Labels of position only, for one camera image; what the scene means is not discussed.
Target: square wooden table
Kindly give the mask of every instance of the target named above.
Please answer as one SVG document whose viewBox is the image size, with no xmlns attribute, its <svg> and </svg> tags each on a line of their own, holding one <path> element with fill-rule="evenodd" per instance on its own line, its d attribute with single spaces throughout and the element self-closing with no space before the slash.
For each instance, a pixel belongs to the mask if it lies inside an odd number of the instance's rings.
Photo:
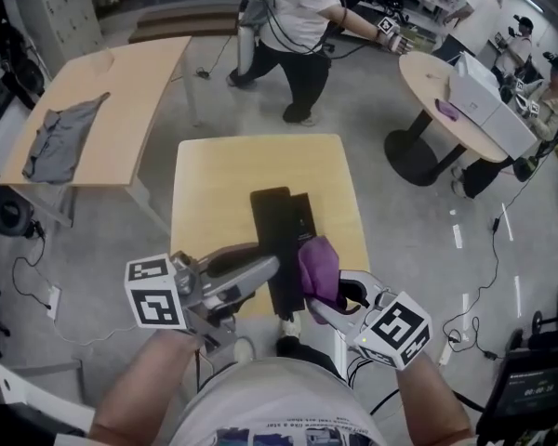
<svg viewBox="0 0 558 446">
<path fill-rule="evenodd" d="M 171 251 L 197 259 L 239 243 L 257 243 L 250 206 L 255 190 L 308 193 L 317 234 L 342 269 L 369 270 L 362 221 L 339 136 L 258 136 L 187 140 L 178 148 Z M 272 316 L 268 286 L 238 317 Z"/>
<path fill-rule="evenodd" d="M 122 187 L 163 230 L 169 226 L 149 205 L 150 194 L 137 177 L 159 103 L 178 61 L 189 113 L 197 124 L 192 71 L 185 58 L 190 37 L 119 46 L 68 61 L 39 99 L 0 176 L 37 208 L 63 225 L 72 220 L 30 190 L 22 169 L 48 110 L 62 111 L 109 92 L 91 126 L 73 179 L 66 187 Z"/>
</svg>

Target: purple object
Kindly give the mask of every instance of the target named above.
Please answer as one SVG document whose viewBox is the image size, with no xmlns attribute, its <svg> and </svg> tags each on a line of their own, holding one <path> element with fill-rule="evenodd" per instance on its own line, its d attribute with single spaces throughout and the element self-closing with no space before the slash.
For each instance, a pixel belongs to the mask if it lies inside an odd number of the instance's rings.
<svg viewBox="0 0 558 446">
<path fill-rule="evenodd" d="M 448 117 L 452 121 L 458 120 L 458 109 L 453 106 L 450 102 L 446 102 L 445 100 L 436 100 L 436 109 Z"/>
<path fill-rule="evenodd" d="M 339 256 L 325 236 L 306 242 L 298 252 L 301 285 L 307 297 L 337 307 L 339 295 Z M 326 323 L 312 312 L 318 323 Z"/>
</svg>

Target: white chair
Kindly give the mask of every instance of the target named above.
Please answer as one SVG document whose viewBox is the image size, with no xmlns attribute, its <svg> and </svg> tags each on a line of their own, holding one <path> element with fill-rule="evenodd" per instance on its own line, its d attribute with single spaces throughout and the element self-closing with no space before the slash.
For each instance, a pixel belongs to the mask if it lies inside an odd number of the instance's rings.
<svg viewBox="0 0 558 446">
<path fill-rule="evenodd" d="M 80 372 L 80 361 L 69 361 L 45 367 L 21 367 L 8 369 L 0 363 L 0 389 L 4 402 L 24 403 L 55 420 L 77 427 L 86 433 L 91 428 L 95 410 L 83 404 L 64 400 L 36 387 L 26 377 L 59 374 L 76 370 Z"/>
</svg>

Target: round table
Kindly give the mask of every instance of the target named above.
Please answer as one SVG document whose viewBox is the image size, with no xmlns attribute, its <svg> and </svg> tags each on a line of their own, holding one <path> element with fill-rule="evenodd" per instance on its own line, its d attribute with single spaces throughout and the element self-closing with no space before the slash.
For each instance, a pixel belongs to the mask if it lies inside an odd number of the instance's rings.
<svg viewBox="0 0 558 446">
<path fill-rule="evenodd" d="M 448 100 L 451 65 L 432 55 L 412 51 L 399 58 L 399 70 L 424 110 L 409 129 L 392 131 L 384 141 L 387 159 L 397 174 L 409 183 L 427 187 L 467 149 L 490 162 L 502 162 L 508 157 L 479 125 L 463 113 L 452 121 L 436 108 L 437 99 Z M 458 145 L 440 162 L 420 137 L 432 120 L 458 141 Z"/>
</svg>

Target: person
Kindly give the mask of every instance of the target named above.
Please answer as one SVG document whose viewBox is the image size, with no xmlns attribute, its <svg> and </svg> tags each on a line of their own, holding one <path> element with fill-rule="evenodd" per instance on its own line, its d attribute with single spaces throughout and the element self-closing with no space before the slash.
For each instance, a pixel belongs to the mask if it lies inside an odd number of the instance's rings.
<svg viewBox="0 0 558 446">
<path fill-rule="evenodd" d="M 551 141 L 558 132 L 558 57 L 551 61 L 550 81 L 540 79 L 525 85 L 523 93 L 529 101 L 539 104 L 539 115 L 529 118 L 525 124 L 541 141 Z M 502 162 L 488 162 L 480 159 L 465 170 L 453 167 L 452 190 L 459 197 L 475 198 L 498 176 L 500 171 L 511 166 L 514 160 L 508 157 Z"/>
<path fill-rule="evenodd" d="M 442 46 L 432 54 L 451 64 L 457 62 L 463 51 L 477 55 L 484 48 L 494 30 L 501 12 L 498 0 L 467 0 L 457 11 L 447 15 L 443 24 L 458 19 L 453 31 L 446 37 Z"/>
<path fill-rule="evenodd" d="M 287 123 L 315 125 L 312 106 L 320 98 L 328 79 L 330 59 L 322 51 L 329 21 L 370 41 L 387 45 L 389 39 L 379 29 L 339 0 L 274 0 L 275 10 L 260 30 L 252 65 L 246 74 L 237 68 L 227 77 L 229 86 L 245 87 L 279 65 L 286 74 L 292 103 L 283 119 Z M 398 52 L 404 50 L 406 40 Z"/>
<path fill-rule="evenodd" d="M 498 84 L 504 85 L 505 74 L 515 74 L 517 69 L 527 63 L 531 55 L 531 33 L 533 32 L 533 21 L 527 17 L 519 19 L 519 35 L 501 42 L 504 49 L 502 54 L 496 58 L 492 73 L 496 76 Z"/>
<path fill-rule="evenodd" d="M 283 326 L 279 357 L 235 364 L 206 381 L 171 445 L 305 446 L 320 435 L 340 441 L 334 444 L 385 446 L 331 359 L 299 342 L 298 318 Z M 98 406 L 88 437 L 111 446 L 152 444 L 198 347 L 187 334 L 156 332 Z M 467 414 L 426 354 L 397 372 L 397 382 L 414 445 L 475 444 Z"/>
</svg>

